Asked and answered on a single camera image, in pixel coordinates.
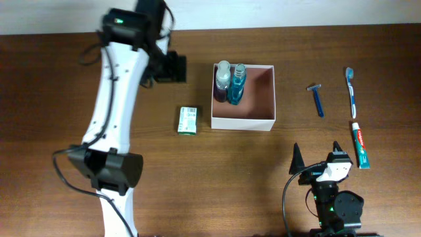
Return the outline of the clear bottle purple liquid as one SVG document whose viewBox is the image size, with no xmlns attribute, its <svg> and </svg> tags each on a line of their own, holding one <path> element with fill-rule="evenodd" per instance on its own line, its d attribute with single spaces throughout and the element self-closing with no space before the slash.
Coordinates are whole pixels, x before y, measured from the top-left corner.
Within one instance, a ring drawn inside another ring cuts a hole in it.
<svg viewBox="0 0 421 237">
<path fill-rule="evenodd" d="M 228 88 L 231 82 L 230 63 L 228 61 L 220 61 L 217 66 L 215 76 L 214 97 L 218 102 L 225 102 L 228 96 Z"/>
</svg>

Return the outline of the green white soap box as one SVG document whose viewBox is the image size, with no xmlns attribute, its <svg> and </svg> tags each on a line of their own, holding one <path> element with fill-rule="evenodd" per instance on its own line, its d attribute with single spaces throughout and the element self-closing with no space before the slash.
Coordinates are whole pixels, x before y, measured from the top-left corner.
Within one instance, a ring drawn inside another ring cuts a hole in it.
<svg viewBox="0 0 421 237">
<path fill-rule="evenodd" d="M 178 133 L 183 135 L 196 135 L 197 133 L 197 108 L 181 107 L 178 124 Z"/>
</svg>

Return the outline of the blue mouthwash bottle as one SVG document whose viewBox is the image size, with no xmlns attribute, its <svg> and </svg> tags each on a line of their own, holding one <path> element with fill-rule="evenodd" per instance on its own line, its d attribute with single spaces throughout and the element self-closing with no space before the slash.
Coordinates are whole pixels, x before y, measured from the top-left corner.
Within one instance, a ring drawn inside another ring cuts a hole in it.
<svg viewBox="0 0 421 237">
<path fill-rule="evenodd" d="M 230 89 L 228 91 L 228 101 L 232 105 L 238 105 L 241 101 L 244 91 L 244 85 L 247 78 L 247 68 L 244 64 L 238 64 L 234 68 L 234 75 Z"/>
</svg>

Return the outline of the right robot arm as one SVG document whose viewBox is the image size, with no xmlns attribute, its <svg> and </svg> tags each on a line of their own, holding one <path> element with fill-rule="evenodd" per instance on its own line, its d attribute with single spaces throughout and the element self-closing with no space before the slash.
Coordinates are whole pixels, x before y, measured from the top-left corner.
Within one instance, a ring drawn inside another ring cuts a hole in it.
<svg viewBox="0 0 421 237">
<path fill-rule="evenodd" d="M 375 232 L 357 233 L 362 226 L 361 216 L 364 199 L 354 192 L 339 189 L 338 184 L 349 177 L 353 162 L 349 155 L 335 141 L 333 151 L 325 161 L 306 166 L 299 146 L 293 146 L 293 158 L 289 174 L 291 178 L 285 184 L 282 194 L 282 216 L 287 235 L 292 233 L 286 219 L 285 198 L 288 186 L 298 178 L 300 186 L 309 186 L 308 193 L 313 194 L 319 228 L 309 231 L 309 236 L 377 236 Z"/>
</svg>

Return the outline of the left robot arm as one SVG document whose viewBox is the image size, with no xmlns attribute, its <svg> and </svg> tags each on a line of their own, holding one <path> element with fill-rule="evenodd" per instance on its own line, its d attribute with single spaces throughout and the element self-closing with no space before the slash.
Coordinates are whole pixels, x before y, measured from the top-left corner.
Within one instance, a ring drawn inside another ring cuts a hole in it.
<svg viewBox="0 0 421 237">
<path fill-rule="evenodd" d="M 130 128 L 140 86 L 185 82 L 186 57 L 169 50 L 164 1 L 138 1 L 134 10 L 110 9 L 98 32 L 101 79 L 81 145 L 64 151 L 101 200 L 105 236 L 137 236 L 133 195 L 143 157 L 130 153 Z"/>
</svg>

